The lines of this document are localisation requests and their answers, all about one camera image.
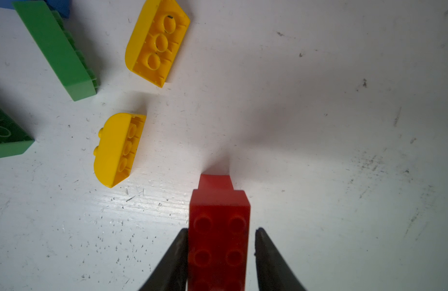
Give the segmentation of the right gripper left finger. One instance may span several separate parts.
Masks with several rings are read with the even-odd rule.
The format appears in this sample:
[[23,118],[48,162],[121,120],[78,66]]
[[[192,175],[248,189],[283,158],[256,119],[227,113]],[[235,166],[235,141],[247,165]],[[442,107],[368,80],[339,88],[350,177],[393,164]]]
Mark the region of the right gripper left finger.
[[188,229],[181,229],[139,291],[185,291],[188,278]]

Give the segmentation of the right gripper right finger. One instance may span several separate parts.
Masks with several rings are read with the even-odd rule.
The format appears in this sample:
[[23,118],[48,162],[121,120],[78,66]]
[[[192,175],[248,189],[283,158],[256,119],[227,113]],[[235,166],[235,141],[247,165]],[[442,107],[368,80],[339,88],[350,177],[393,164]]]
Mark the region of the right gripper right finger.
[[306,291],[262,227],[255,233],[255,260],[260,291]]

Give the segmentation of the red long lego brick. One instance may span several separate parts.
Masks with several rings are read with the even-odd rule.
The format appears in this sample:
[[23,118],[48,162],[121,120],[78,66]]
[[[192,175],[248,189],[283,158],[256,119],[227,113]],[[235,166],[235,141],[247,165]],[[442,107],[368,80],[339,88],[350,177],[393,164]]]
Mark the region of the red long lego brick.
[[202,174],[189,205],[188,289],[242,291],[251,205],[228,175]]

